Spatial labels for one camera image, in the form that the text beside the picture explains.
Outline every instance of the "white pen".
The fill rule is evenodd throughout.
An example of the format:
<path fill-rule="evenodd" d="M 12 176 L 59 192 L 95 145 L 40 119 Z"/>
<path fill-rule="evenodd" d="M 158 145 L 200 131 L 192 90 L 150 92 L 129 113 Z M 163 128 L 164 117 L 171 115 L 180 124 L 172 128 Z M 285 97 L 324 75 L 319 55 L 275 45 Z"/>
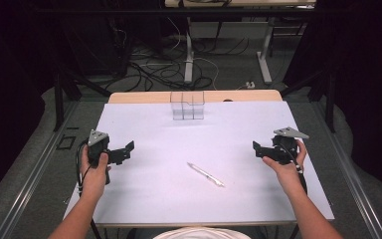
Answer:
<path fill-rule="evenodd" d="M 216 177 L 210 175 L 209 173 L 207 173 L 206 171 L 204 171 L 204 170 L 201 169 L 200 167 L 198 167 L 198 166 L 192 164 L 191 162 L 187 162 L 187 163 L 188 163 L 188 165 L 189 165 L 192 169 L 194 169 L 194 170 L 196 170 L 197 172 L 203 174 L 207 179 L 213 181 L 216 185 L 221 186 L 221 187 L 224 187 L 224 186 L 225 186 L 225 184 L 223 184 L 223 182 L 221 182 L 221 181 L 220 181 L 219 179 L 217 179 Z"/>

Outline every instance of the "forearm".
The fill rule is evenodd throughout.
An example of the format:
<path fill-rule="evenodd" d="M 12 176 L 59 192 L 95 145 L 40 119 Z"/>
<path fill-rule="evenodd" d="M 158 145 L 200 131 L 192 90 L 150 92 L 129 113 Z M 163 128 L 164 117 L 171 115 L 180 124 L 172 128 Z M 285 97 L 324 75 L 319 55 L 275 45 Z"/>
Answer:
<path fill-rule="evenodd" d="M 342 238 L 302 188 L 287 193 L 303 239 Z"/>
<path fill-rule="evenodd" d="M 86 238 L 97 201 L 81 197 L 49 238 Z"/>

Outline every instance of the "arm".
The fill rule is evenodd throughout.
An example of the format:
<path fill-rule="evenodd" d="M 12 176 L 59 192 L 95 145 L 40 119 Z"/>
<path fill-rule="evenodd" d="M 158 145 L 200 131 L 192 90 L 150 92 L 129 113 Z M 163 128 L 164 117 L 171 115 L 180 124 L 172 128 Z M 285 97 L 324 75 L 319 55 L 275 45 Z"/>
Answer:
<path fill-rule="evenodd" d="M 301 141 L 296 142 L 299 147 L 296 161 L 303 166 L 306 149 Z M 280 165 L 268 157 L 263 157 L 263 162 L 276 172 L 278 180 L 289 198 L 302 238 L 342 238 L 305 194 L 293 163 Z"/>
<path fill-rule="evenodd" d="M 103 195 L 108 161 L 107 154 L 102 153 L 98 167 L 92 168 L 89 165 L 87 155 L 88 148 L 85 146 L 81 171 L 82 175 L 86 176 L 83 182 L 82 196 L 49 238 L 86 238 L 98 200 Z"/>

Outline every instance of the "table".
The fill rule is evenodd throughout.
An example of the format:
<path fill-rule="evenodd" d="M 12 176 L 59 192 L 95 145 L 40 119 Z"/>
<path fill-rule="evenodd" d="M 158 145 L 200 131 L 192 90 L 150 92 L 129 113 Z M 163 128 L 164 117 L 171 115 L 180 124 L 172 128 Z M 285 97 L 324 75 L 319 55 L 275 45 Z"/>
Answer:
<path fill-rule="evenodd" d="M 275 173 L 252 149 L 252 140 L 270 146 L 274 129 L 297 128 L 287 103 L 276 91 L 204 94 L 205 117 L 195 120 L 172 119 L 170 93 L 113 94 L 96 129 L 109 133 L 109 149 L 134 140 L 135 150 L 131 159 L 112 167 L 111 183 L 95 210 L 97 226 L 295 222 Z M 226 186 L 217 187 L 187 161 Z M 334 219 L 309 155 L 304 166 L 309 197 L 327 219 Z M 78 199 L 74 189 L 66 214 Z"/>
<path fill-rule="evenodd" d="M 180 0 L 166 0 L 166 7 L 179 7 Z M 232 0 L 228 7 L 289 7 L 289 6 L 305 6 L 315 4 L 315 0 Z M 202 7 L 221 7 L 223 2 L 204 3 L 183 1 L 186 8 L 202 8 Z M 269 18 L 269 22 L 225 22 L 222 25 L 222 31 L 219 38 L 253 38 L 264 39 L 263 48 L 257 52 L 260 69 L 262 71 L 263 80 L 266 84 L 272 83 L 269 67 L 266 62 L 266 55 L 269 49 L 270 41 L 275 25 L 275 18 Z M 188 18 L 190 32 L 187 34 L 187 61 L 185 66 L 184 82 L 192 81 L 192 69 L 194 52 L 192 51 L 192 38 L 216 38 L 217 24 L 215 23 L 193 23 Z"/>

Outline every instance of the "transparent container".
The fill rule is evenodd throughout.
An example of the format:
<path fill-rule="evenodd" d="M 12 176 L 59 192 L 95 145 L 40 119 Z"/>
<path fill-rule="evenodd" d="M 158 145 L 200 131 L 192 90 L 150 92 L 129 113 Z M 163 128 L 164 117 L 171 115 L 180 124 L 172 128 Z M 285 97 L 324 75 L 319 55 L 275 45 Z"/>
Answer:
<path fill-rule="evenodd" d="M 170 104 L 174 120 L 204 118 L 204 92 L 171 92 Z"/>

